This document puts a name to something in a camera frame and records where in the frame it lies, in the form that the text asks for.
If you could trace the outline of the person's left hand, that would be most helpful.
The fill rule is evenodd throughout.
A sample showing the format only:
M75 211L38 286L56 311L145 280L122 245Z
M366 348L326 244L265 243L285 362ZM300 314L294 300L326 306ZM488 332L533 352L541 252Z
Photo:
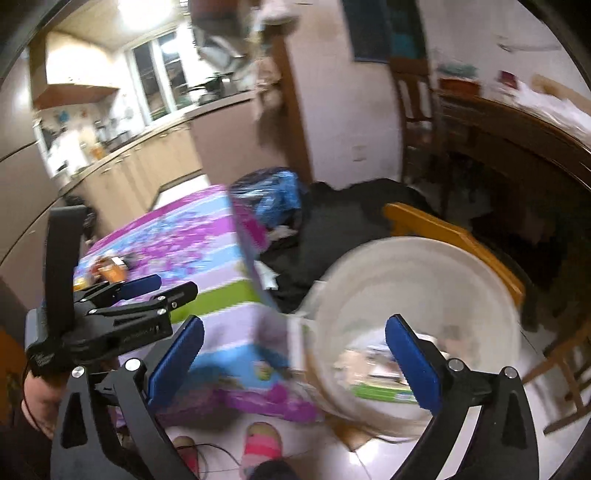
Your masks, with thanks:
M28 423L50 440L57 425L60 403L72 370L35 376L27 370L22 389L21 410Z

